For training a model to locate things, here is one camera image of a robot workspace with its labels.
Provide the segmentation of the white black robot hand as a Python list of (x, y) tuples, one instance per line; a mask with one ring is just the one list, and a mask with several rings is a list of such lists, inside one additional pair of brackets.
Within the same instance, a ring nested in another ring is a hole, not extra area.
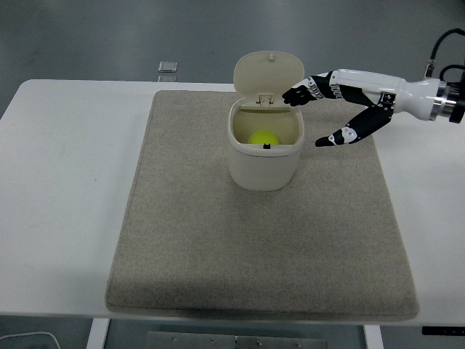
[(328, 147), (357, 143), (386, 126), (396, 113), (430, 120), (439, 87), (437, 79), (408, 82), (380, 73), (338, 69), (293, 85), (283, 93), (283, 102), (296, 107), (326, 98), (363, 106), (341, 129), (315, 141), (317, 147)]

